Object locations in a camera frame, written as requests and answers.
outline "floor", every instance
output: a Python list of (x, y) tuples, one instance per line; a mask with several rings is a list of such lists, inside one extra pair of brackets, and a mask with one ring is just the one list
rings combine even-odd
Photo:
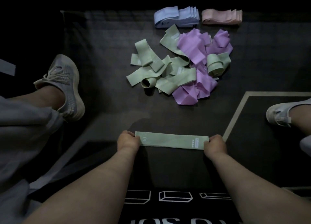
[[(165, 30), (153, 24), (154, 11), (89, 11), (65, 15), (65, 48), (80, 71), (84, 118), (64, 125), (64, 147), (77, 139), (85, 146), (68, 163), (84, 159), (80, 171), (37, 191), (40, 200), (72, 182), (116, 151), (122, 130), (169, 134), (223, 135), (246, 91), (309, 92), (311, 89), (311, 23), (274, 22), (263, 14), (245, 14), (239, 27), (198, 25), (212, 36), (228, 30), (234, 47), (232, 63), (211, 96), (194, 106), (180, 106), (172, 96), (131, 87), (126, 76), (134, 43), (144, 38), (162, 59), (175, 57), (159, 41)], [(231, 134), (229, 154), (278, 186), (308, 186), (311, 157), (299, 149), (297, 130), (271, 127), (265, 111), (273, 104), (306, 97), (250, 97)], [(202, 151), (143, 147), (129, 188), (224, 190)]]

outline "white sneaker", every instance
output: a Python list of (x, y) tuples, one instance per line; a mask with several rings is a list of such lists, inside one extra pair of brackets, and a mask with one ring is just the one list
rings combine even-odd
[(78, 93), (79, 71), (69, 57), (57, 55), (48, 74), (34, 82), (36, 89), (40, 89), (45, 84), (56, 86), (65, 94), (65, 104), (57, 110), (65, 121), (77, 121), (82, 118), (85, 106)]
[(266, 112), (266, 118), (270, 124), (290, 127), (291, 117), (288, 113), (291, 108), (298, 105), (311, 105), (311, 98), (305, 101), (272, 105)]

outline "shoe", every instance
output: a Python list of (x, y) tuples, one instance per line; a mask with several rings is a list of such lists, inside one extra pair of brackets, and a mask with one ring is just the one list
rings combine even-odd
[(57, 111), (66, 122), (77, 121), (82, 118), (85, 106), (78, 93), (79, 71), (69, 57), (62, 54), (57, 55), (48, 74), (34, 82), (36, 89), (40, 89), (46, 84), (57, 87), (65, 94), (65, 104)]
[(266, 112), (266, 118), (270, 124), (290, 127), (291, 117), (288, 113), (291, 108), (298, 105), (311, 105), (311, 98), (305, 101), (272, 105)]

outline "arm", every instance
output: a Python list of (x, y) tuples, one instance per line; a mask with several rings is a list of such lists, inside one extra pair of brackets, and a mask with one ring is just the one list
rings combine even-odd
[(24, 224), (118, 223), (139, 137), (124, 131), (107, 162), (47, 199)]
[(247, 170), (227, 155), (220, 135), (205, 142), (212, 160), (244, 223), (310, 223), (311, 203)]

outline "white floor line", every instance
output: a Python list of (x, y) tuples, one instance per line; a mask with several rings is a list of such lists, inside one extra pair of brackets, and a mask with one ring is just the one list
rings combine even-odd
[(250, 96), (309, 96), (311, 97), (311, 92), (245, 92), (242, 100), (240, 101), (239, 106), (237, 107), (224, 135), (223, 139), (224, 141), (227, 141), (236, 121), (238, 120), (245, 103), (247, 102), (248, 98)]

